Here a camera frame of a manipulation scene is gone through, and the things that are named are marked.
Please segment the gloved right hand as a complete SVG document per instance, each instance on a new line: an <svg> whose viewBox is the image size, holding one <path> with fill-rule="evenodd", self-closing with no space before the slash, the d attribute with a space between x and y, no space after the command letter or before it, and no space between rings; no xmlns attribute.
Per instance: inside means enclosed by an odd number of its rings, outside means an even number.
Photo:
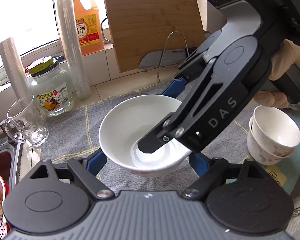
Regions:
<svg viewBox="0 0 300 240"><path fill-rule="evenodd" d="M272 55L271 62L270 81L281 78L293 64L300 69L300 46L284 40L279 50ZM259 91L254 96L254 101L266 107L287 108L289 106L287 96L282 92Z"/></svg>

